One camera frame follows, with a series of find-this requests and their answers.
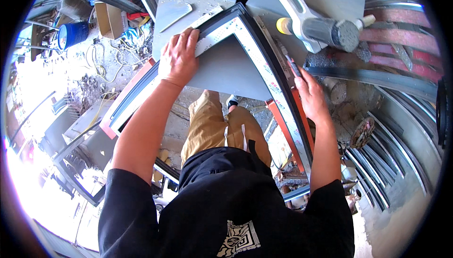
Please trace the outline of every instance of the sneaker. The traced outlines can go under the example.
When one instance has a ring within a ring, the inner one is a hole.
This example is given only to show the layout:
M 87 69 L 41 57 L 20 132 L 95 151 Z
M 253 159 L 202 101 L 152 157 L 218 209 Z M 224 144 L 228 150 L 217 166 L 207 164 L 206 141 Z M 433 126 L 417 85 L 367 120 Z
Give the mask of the sneaker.
M 226 105 L 228 106 L 228 109 L 230 109 L 230 106 L 237 106 L 239 104 L 239 100 L 237 99 L 236 95 L 231 95 L 227 100 L 226 100 Z

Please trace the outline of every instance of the printed shirt graphic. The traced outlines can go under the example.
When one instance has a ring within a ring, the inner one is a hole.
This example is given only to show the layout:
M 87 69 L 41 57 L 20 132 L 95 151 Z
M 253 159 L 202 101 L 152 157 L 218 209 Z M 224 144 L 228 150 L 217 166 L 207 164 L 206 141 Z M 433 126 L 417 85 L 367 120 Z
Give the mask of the printed shirt graphic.
M 230 258 L 238 252 L 261 246 L 252 221 L 242 225 L 234 225 L 232 221 L 228 220 L 227 225 L 226 238 L 219 253 L 217 253 L 217 257 Z

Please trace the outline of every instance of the yellow cap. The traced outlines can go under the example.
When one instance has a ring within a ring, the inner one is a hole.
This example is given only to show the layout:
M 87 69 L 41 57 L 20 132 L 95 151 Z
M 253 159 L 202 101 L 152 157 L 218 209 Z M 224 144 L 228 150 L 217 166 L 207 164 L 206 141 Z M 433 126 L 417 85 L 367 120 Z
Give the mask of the yellow cap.
M 292 34 L 289 26 L 291 24 L 291 18 L 282 17 L 277 20 L 277 30 L 282 34 Z

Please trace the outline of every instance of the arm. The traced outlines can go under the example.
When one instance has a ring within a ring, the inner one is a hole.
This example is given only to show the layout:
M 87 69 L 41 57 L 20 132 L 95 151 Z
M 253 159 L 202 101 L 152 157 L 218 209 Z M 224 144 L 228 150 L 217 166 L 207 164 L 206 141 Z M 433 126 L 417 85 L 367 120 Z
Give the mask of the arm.
M 176 98 L 198 70 L 195 46 L 199 30 L 174 35 L 162 49 L 160 82 L 130 118 L 115 145 L 112 167 L 130 171 L 151 183 L 165 124 Z
M 302 107 L 307 117 L 316 125 L 313 164 L 310 176 L 310 192 L 332 181 L 341 180 L 340 156 L 337 136 L 324 98 L 323 88 L 303 68 L 302 77 L 295 77 Z

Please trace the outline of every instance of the red tool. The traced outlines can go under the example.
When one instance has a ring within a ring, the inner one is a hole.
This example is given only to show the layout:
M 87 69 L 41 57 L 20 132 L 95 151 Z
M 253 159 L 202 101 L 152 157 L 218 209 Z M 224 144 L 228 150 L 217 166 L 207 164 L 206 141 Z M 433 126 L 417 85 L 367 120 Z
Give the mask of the red tool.
M 127 19 L 128 20 L 135 20 L 137 18 L 144 18 L 144 17 L 147 17 L 149 16 L 148 13 L 144 13 L 144 12 L 137 12 L 137 13 L 132 13 L 132 14 L 127 14 Z

